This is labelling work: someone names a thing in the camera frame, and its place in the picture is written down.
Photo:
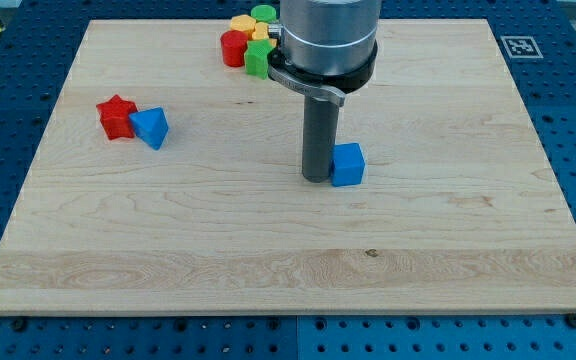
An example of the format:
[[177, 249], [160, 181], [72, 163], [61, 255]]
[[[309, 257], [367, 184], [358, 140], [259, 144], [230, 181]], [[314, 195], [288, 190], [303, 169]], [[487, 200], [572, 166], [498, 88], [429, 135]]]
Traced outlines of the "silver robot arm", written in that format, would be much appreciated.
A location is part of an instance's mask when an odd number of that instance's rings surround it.
[[337, 107], [367, 83], [377, 55], [380, 0], [286, 0], [270, 25], [268, 77]]

